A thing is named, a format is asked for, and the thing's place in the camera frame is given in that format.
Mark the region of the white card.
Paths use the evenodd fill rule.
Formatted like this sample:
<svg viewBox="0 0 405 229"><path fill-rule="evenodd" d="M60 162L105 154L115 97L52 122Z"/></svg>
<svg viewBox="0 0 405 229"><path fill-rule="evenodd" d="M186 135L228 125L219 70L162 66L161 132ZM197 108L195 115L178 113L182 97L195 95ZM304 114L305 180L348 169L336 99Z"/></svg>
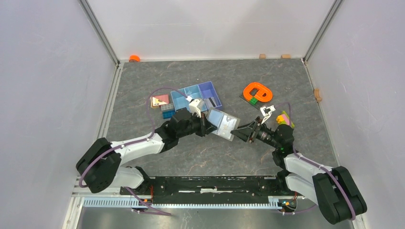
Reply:
<svg viewBox="0 0 405 229"><path fill-rule="evenodd" d="M231 131L237 128L239 121L238 118L225 114L218 127L218 135L230 140L233 137Z"/></svg>

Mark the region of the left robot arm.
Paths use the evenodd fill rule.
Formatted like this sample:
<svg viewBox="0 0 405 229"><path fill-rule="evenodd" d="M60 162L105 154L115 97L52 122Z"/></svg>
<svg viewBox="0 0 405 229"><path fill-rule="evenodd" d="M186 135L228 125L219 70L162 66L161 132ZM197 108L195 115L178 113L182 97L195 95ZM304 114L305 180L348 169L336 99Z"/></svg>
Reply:
<svg viewBox="0 0 405 229"><path fill-rule="evenodd" d="M205 114L192 114L183 108L145 136L113 142L105 137L99 138L76 163L76 170L80 174L79 186L88 188L91 193L99 193L113 186L128 187L138 194L145 194L150 188L147 175L138 167L126 167L126 163L166 152L174 148L182 137L204 137L216 129L217 126Z"/></svg>

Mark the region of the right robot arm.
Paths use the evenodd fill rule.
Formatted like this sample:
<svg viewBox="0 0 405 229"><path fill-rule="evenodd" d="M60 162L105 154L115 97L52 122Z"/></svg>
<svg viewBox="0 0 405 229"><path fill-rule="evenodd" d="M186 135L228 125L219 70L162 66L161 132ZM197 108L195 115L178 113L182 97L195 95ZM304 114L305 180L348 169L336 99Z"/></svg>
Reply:
<svg viewBox="0 0 405 229"><path fill-rule="evenodd" d="M330 224L354 220L366 213L367 204L349 170L343 166L324 166L299 153L293 131L287 124L272 130L257 118L231 133L248 143L259 140L272 146L273 161L281 168L276 175L277 191L282 195L291 191L302 194L318 206Z"/></svg>

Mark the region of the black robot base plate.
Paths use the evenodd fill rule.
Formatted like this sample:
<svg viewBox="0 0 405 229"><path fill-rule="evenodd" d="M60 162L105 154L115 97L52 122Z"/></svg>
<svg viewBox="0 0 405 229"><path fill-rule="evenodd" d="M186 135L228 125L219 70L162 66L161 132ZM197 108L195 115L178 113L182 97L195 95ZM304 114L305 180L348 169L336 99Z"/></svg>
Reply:
<svg viewBox="0 0 405 229"><path fill-rule="evenodd" d="M133 189L154 204L265 204L268 197L298 197L276 176L156 176L140 172L143 182Z"/></svg>

